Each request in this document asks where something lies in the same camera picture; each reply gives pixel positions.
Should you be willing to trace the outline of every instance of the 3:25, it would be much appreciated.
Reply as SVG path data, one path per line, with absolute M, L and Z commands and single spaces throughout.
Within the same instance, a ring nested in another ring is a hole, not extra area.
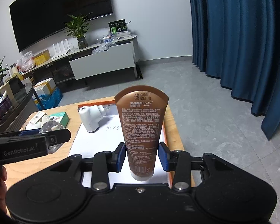
M 107 125 L 107 129 L 106 130 L 119 130 L 121 128 L 121 126 L 110 126 L 110 125 Z

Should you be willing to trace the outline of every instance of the wall-mounted tv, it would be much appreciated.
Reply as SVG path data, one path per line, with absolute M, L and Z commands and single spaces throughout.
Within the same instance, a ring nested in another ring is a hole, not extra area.
M 63 30 L 68 15 L 80 13 L 88 19 L 112 14 L 111 0 L 16 0 L 10 16 L 19 51 Z

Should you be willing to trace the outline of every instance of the orange border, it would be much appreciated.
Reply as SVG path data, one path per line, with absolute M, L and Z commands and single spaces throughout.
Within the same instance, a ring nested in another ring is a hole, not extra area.
M 78 109 L 79 109 L 79 108 L 82 108 L 83 106 L 93 106 L 93 105 L 97 105 L 97 104 L 99 104 L 99 105 L 110 105 L 110 104 L 115 104 L 115 100 L 98 101 L 98 102 L 93 102 L 93 103 L 80 104 L 80 105 L 78 105 Z M 164 122 L 163 122 L 162 127 L 164 128 L 165 144 L 168 146 Z M 168 172 L 168 175 L 169 175 L 169 185 L 170 185 L 170 188 L 171 188 L 171 186 L 172 186 L 172 181 L 173 181 L 173 179 L 172 179 L 172 174 L 171 174 L 170 172 Z

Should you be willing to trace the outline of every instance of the barcode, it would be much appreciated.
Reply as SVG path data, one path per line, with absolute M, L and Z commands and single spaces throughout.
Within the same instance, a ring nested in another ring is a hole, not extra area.
M 134 171 L 135 171 L 136 173 L 146 173 L 146 167 L 134 166 Z

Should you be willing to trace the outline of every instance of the blue curtain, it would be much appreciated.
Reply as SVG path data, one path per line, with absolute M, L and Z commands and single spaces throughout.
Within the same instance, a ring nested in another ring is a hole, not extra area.
M 251 101 L 271 139 L 280 123 L 280 0 L 190 2 L 193 63 Z

